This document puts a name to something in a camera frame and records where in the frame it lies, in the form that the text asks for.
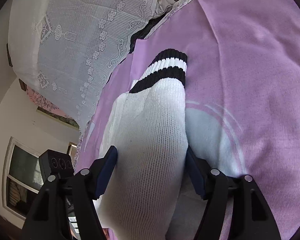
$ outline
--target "black device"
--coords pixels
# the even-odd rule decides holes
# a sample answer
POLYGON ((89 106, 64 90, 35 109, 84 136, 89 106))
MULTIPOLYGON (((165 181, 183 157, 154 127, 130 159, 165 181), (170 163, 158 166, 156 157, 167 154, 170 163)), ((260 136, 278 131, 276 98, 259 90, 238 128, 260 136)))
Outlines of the black device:
MULTIPOLYGON (((55 167, 53 158, 60 154, 48 150, 39 157, 40 169, 47 179, 30 208, 21 239, 71 240, 65 200, 71 195, 81 239, 106 240, 92 200, 106 191, 117 161, 117 149, 111 146, 104 158, 74 176, 62 166, 55 167)), ((190 147, 186 171, 196 193, 208 200, 194 240, 219 239, 231 196, 234 204, 228 240, 281 240, 271 210, 252 176, 227 177, 212 169, 206 160, 197 158, 190 147)))

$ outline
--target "camera lens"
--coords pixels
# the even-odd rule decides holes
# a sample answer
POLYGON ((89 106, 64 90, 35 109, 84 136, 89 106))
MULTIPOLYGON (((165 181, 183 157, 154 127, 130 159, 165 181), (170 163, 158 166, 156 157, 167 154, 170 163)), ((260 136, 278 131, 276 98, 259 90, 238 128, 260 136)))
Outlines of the camera lens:
POLYGON ((66 162, 65 162, 64 159, 60 159, 60 160, 59 160, 59 164, 60 164, 60 166, 61 166, 62 169, 65 169, 65 168, 66 168, 66 162))
POLYGON ((68 168, 72 168, 72 164, 71 164, 71 161, 67 161, 67 166, 68 166, 68 168))
POLYGON ((55 168, 58 167, 58 162, 55 158, 52 158, 51 163, 52 163, 53 167, 55 167, 55 168))

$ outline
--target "ribbed knit fabric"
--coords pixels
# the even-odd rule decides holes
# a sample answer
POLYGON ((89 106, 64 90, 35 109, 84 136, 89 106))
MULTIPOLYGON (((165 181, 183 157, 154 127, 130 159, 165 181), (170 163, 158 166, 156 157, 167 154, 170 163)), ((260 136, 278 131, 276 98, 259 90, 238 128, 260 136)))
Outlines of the ribbed knit fabric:
POLYGON ((118 161, 98 200, 102 227, 119 240, 164 240, 177 201, 188 141, 185 134, 187 57, 161 52, 129 93, 113 104, 100 147, 118 161))

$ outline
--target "window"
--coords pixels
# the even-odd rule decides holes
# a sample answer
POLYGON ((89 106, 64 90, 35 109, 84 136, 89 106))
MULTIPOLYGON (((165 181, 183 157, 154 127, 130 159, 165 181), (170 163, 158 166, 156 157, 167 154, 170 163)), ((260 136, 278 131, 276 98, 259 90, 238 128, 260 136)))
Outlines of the window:
POLYGON ((2 204, 22 219, 43 185, 39 156, 38 152, 11 137, 3 168, 2 204))

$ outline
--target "white window frame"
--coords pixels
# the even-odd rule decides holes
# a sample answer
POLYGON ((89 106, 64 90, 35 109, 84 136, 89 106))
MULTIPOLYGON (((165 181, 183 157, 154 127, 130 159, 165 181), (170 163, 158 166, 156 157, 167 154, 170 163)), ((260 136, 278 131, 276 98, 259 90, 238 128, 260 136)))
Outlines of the white window frame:
POLYGON ((21 181, 15 179, 14 177, 12 177, 9 174, 9 168, 10 168, 10 164, 11 164, 11 157, 12 157, 12 153, 13 153, 13 149, 15 146, 18 146, 19 148, 25 150, 27 153, 35 156, 35 157, 39 157, 41 154, 29 147, 27 147, 26 145, 24 145, 23 143, 19 142, 18 140, 16 140, 15 138, 11 137, 9 144, 8 144, 8 148, 7 148, 7 153, 4 159, 4 165, 3 165, 3 173, 2 173, 2 206, 8 210, 9 212, 11 212, 12 214, 14 214, 15 216, 25 220, 26 217, 24 217, 23 215, 19 214, 18 212, 14 211, 13 209, 9 208, 7 206, 7 177, 9 179, 11 179, 12 181, 20 184, 21 186, 25 187, 28 190, 31 190, 35 193, 38 193, 39 191, 29 187, 28 185, 22 183, 21 181))

